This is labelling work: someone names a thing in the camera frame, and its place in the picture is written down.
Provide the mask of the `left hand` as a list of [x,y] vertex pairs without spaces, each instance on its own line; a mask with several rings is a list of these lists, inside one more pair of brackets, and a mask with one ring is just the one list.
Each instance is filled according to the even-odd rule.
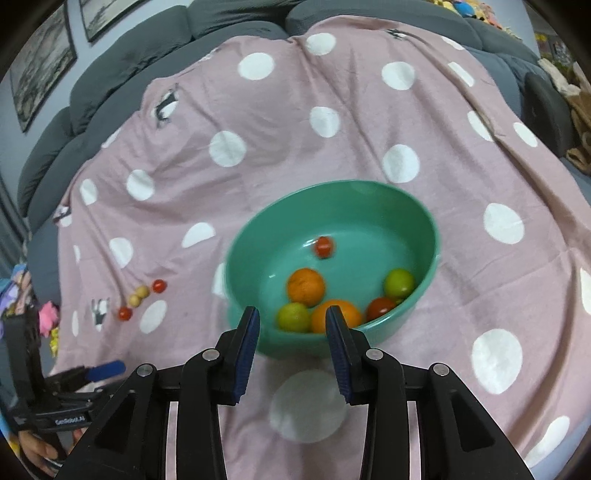
[[20,431],[18,433],[21,460],[27,461],[34,466],[31,472],[36,475],[41,472],[40,479],[54,478],[58,468],[50,464],[50,460],[57,461],[59,454],[56,448],[42,440],[31,431]]

